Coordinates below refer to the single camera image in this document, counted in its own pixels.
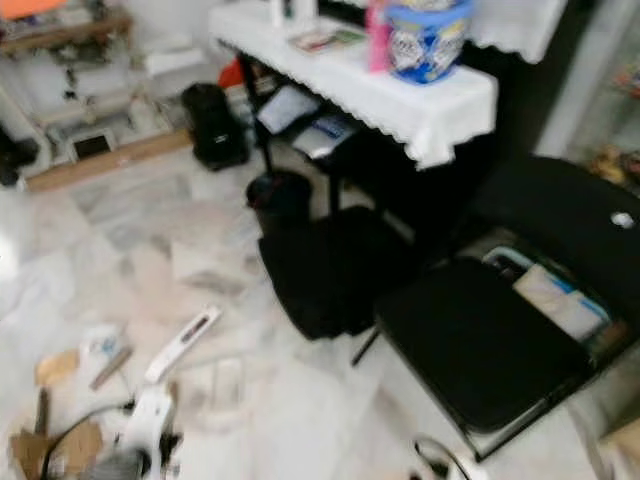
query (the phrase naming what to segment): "wooden shelf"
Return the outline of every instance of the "wooden shelf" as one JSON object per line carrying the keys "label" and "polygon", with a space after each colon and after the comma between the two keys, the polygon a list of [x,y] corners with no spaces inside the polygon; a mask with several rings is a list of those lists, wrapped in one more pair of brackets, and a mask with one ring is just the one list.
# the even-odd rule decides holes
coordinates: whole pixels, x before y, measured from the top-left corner
{"label": "wooden shelf", "polygon": [[158,135],[157,137],[125,145],[113,152],[81,160],[78,163],[50,168],[46,172],[28,178],[27,186],[31,192],[54,190],[95,175],[133,165],[190,144],[191,137],[186,130]]}
{"label": "wooden shelf", "polygon": [[57,28],[45,33],[2,41],[0,43],[0,53],[13,55],[34,48],[52,48],[71,41],[106,35],[111,32],[125,33],[128,35],[132,25],[133,19],[127,11],[122,7],[117,7],[111,9],[107,17],[98,22],[86,23],[74,27]]}

